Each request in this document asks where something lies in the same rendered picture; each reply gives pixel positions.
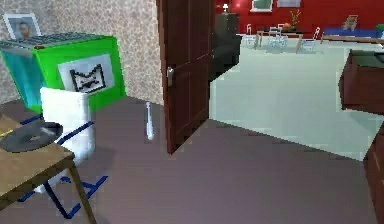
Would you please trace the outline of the brown teddy bear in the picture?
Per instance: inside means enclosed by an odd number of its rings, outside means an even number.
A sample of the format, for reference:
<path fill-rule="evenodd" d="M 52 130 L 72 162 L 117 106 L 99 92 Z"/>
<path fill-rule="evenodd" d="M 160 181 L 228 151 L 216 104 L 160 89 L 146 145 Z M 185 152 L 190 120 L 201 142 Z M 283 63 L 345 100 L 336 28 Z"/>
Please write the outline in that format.
<path fill-rule="evenodd" d="M 344 22 L 342 28 L 344 30 L 354 31 L 357 26 L 358 16 L 357 15 L 349 15 Z"/>

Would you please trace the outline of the brown wooden table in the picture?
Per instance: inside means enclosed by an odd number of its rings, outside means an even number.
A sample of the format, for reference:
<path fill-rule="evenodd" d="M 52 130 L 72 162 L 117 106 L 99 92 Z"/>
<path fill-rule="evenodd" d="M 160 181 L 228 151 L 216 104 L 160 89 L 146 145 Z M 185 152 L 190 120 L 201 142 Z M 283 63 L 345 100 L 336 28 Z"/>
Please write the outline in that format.
<path fill-rule="evenodd" d="M 0 148 L 0 211 L 19 198 L 68 169 L 77 190 L 87 224 L 97 224 L 74 163 L 74 153 L 52 143 L 22 153 Z"/>

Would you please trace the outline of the white dining chair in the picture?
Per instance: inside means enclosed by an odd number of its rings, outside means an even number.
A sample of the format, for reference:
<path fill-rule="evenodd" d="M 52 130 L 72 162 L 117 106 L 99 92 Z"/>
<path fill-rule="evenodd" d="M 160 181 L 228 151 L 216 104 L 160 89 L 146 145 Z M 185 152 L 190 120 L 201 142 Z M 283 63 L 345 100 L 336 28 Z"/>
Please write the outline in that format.
<path fill-rule="evenodd" d="M 246 25 L 246 33 L 243 35 L 243 39 L 246 41 L 248 45 L 251 45 L 255 42 L 256 35 L 252 32 L 252 25 Z"/>
<path fill-rule="evenodd" d="M 311 38 L 301 40 L 301 47 L 300 47 L 301 51 L 305 51 L 305 50 L 312 51 L 313 50 L 315 42 L 316 42 L 316 40 L 320 34 L 320 30 L 321 30 L 321 28 L 317 27 Z"/>
<path fill-rule="evenodd" d="M 271 47 L 286 47 L 287 37 L 282 34 L 281 27 L 270 27 L 268 31 L 268 45 Z"/>

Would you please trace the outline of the framed portrait picture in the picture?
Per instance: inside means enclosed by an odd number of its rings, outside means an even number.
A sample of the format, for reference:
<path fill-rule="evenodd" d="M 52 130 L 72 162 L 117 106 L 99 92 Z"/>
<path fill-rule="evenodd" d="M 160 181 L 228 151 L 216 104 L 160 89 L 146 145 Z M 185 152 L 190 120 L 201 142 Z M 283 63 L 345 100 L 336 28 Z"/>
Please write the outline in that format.
<path fill-rule="evenodd" d="M 34 13 L 4 14 L 3 20 L 12 39 L 25 39 L 41 35 Z"/>

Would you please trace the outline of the dark tall cabinet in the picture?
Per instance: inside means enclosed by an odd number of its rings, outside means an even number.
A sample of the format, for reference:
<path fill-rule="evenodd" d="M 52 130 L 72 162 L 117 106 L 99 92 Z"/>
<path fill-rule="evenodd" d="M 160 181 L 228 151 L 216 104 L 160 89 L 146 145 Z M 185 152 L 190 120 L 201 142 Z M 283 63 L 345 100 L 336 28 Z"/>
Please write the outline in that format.
<path fill-rule="evenodd" d="M 236 13 L 217 14 L 214 30 L 219 35 L 226 33 L 236 35 L 238 32 L 239 15 Z"/>

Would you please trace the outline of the white framed wall picture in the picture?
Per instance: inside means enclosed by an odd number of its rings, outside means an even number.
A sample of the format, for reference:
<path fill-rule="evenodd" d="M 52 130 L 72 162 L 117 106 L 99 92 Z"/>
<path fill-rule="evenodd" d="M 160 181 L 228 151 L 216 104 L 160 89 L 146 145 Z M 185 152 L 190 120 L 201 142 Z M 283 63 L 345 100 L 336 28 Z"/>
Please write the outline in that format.
<path fill-rule="evenodd" d="M 251 12 L 271 12 L 273 0 L 251 0 Z"/>

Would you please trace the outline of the blue sofa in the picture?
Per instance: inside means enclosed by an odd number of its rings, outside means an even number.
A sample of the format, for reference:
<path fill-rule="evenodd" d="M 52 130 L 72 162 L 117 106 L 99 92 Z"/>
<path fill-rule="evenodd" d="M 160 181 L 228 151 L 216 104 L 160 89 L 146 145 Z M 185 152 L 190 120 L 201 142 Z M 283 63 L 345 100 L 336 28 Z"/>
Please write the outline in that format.
<path fill-rule="evenodd" d="M 343 42 L 359 42 L 384 44 L 384 36 L 382 32 L 366 29 L 344 30 L 342 28 L 325 28 L 323 30 L 321 41 L 343 41 Z"/>

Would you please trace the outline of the dark brown wooden dresser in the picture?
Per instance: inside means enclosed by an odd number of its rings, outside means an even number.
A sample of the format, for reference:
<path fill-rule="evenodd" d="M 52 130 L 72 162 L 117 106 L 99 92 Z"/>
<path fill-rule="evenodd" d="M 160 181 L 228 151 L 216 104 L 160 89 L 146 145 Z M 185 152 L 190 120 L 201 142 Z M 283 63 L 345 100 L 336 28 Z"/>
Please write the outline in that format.
<path fill-rule="evenodd" d="M 377 224 L 384 224 L 384 122 L 373 139 L 363 163 Z"/>

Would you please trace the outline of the grey framed wall picture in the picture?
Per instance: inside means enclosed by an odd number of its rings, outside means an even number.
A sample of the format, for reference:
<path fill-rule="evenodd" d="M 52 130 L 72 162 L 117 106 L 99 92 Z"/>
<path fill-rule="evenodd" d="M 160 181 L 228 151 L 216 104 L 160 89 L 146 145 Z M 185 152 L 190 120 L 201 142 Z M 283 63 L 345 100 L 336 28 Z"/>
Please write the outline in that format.
<path fill-rule="evenodd" d="M 276 6 L 278 8 L 299 8 L 301 0 L 277 0 Z"/>

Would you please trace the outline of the green box with cat picture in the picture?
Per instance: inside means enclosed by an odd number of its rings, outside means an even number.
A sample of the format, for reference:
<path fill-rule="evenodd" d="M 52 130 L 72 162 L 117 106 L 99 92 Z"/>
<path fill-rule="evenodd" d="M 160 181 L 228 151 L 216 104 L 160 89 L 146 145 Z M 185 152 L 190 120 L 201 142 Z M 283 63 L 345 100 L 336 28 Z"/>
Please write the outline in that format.
<path fill-rule="evenodd" d="M 113 36 L 68 32 L 3 40 L 0 53 L 25 106 L 35 113 L 42 111 L 42 87 L 86 93 L 93 111 L 126 95 Z"/>

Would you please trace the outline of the black round disc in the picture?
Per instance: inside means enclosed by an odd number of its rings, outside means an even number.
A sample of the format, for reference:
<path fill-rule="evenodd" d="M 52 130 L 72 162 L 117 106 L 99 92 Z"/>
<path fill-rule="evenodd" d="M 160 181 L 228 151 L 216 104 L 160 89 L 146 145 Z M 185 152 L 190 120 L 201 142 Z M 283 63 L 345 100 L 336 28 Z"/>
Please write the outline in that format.
<path fill-rule="evenodd" d="M 36 121 L 7 134 L 0 140 L 0 148 L 11 153 L 33 151 L 53 143 L 62 133 L 59 123 Z"/>

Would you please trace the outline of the white and blue folding chair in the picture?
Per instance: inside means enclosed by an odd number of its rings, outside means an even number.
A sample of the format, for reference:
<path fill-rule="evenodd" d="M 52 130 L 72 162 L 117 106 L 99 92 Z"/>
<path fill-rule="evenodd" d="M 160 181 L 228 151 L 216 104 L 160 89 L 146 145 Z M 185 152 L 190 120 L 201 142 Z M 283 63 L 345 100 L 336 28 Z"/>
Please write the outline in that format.
<path fill-rule="evenodd" d="M 63 126 L 63 133 L 55 140 L 55 143 L 73 152 L 75 155 L 74 163 L 79 165 L 95 151 L 95 137 L 92 128 L 94 122 L 91 119 L 88 94 L 48 87 L 42 87 L 40 94 L 42 112 L 39 115 L 21 121 L 20 124 L 29 124 L 38 119 L 61 124 Z M 24 202 L 34 193 L 48 193 L 62 216 L 65 219 L 72 219 L 80 210 L 81 204 L 77 203 L 71 211 L 67 212 L 51 187 L 60 181 L 71 183 L 71 178 L 66 176 L 66 174 L 67 170 L 62 171 L 45 184 L 26 193 L 17 201 Z M 107 178 L 108 176 L 102 176 L 95 183 L 82 182 L 85 190 L 89 189 L 86 192 L 87 199 L 100 188 Z"/>

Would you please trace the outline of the dark brown cabinet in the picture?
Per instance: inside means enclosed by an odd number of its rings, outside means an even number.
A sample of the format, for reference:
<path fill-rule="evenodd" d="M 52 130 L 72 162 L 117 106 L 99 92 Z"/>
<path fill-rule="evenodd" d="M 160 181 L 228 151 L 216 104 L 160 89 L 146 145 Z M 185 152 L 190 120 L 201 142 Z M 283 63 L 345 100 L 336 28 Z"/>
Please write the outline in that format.
<path fill-rule="evenodd" d="M 342 110 L 384 115 L 384 52 L 350 50 L 339 93 Z"/>

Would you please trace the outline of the brown dining table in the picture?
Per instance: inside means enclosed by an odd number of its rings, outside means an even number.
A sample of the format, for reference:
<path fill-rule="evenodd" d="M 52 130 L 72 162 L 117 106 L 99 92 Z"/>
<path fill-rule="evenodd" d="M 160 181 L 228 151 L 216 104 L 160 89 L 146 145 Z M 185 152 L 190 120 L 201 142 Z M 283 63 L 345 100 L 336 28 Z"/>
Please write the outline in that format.
<path fill-rule="evenodd" d="M 296 44 L 296 52 L 299 52 L 301 49 L 301 42 L 303 40 L 304 33 L 302 31 L 272 31 L 262 29 L 256 32 L 256 38 L 254 42 L 254 48 L 262 46 L 262 40 L 264 36 L 287 36 L 287 37 L 297 37 L 298 41 Z"/>

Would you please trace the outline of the house plant in vase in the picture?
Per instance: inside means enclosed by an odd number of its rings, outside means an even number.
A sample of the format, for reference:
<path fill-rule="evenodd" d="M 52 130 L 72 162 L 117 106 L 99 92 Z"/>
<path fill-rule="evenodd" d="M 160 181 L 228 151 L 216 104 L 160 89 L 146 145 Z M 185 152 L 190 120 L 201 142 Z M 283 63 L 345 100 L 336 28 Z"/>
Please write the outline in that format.
<path fill-rule="evenodd" d="M 301 11 L 297 9 L 296 11 L 290 11 L 291 15 L 291 29 L 295 30 L 297 27 L 297 24 L 299 23 L 299 17 L 300 17 Z"/>

